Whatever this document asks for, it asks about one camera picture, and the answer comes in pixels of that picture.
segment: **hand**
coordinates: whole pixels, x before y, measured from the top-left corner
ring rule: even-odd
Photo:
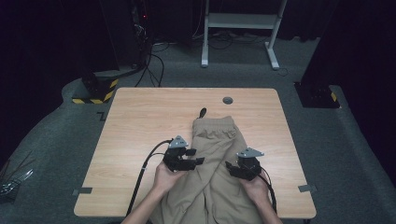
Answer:
[[[268,182],[267,176],[263,170],[260,175]],[[250,181],[246,179],[239,179],[239,182],[244,187],[245,192],[251,201],[256,203],[257,201],[264,200],[266,203],[270,203],[270,199],[268,197],[268,186],[258,176],[254,177],[254,179]]]
[[[159,190],[163,194],[167,193],[176,182],[184,175],[187,171],[172,172],[163,163],[163,161],[157,166],[155,171],[154,186],[153,189]]]

